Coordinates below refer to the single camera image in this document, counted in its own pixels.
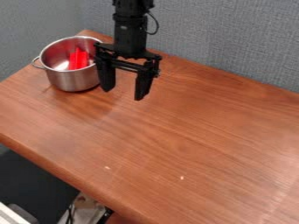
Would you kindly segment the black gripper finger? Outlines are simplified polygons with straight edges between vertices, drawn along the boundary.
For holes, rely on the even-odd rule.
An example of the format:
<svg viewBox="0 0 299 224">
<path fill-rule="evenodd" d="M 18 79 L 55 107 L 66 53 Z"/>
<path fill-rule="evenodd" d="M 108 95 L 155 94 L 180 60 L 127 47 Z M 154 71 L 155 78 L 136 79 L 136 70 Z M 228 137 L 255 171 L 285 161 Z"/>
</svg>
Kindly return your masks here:
<svg viewBox="0 0 299 224">
<path fill-rule="evenodd" d="M 116 86 L 116 69 L 108 53 L 96 57 L 98 77 L 102 89 L 108 92 Z"/>
<path fill-rule="evenodd" d="M 136 72 L 135 100 L 140 101 L 148 95 L 155 78 L 155 62 L 148 60 Z"/>
</svg>

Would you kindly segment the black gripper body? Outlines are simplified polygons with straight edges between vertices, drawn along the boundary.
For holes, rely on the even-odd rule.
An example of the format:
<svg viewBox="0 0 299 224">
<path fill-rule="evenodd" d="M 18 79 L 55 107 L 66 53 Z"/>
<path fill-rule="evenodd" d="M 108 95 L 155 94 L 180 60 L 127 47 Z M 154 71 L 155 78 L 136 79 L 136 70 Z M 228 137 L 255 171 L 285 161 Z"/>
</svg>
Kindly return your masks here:
<svg viewBox="0 0 299 224">
<path fill-rule="evenodd" d="M 154 70 L 155 70 L 155 77 L 159 76 L 160 73 L 160 61 L 163 57 L 159 54 L 148 52 L 147 50 L 139 53 L 126 53 L 115 50 L 115 46 L 112 44 L 95 44 L 96 49 L 96 56 L 95 56 L 95 63 L 96 57 L 104 53 L 108 53 L 112 57 L 112 65 L 115 69 L 122 69 L 128 72 L 136 73 L 138 70 L 143 67 L 144 63 L 148 60 L 154 61 Z"/>
</svg>

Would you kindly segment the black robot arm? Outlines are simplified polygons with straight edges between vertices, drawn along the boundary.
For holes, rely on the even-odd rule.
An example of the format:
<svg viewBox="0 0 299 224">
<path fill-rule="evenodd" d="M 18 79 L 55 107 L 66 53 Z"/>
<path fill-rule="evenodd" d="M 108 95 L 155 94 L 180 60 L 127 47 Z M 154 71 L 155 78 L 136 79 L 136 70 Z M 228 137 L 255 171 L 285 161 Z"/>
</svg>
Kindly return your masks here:
<svg viewBox="0 0 299 224">
<path fill-rule="evenodd" d="M 115 41 L 112 44 L 95 43 L 98 77 L 102 89 L 108 92 L 116 86 L 116 69 L 136 73 L 135 100 L 140 101 L 150 94 L 154 78 L 160 73 L 159 54 L 146 49 L 147 36 L 155 35 L 147 30 L 148 16 L 159 24 L 151 9 L 155 0 L 112 0 L 116 11 L 112 15 L 115 20 Z"/>
</svg>

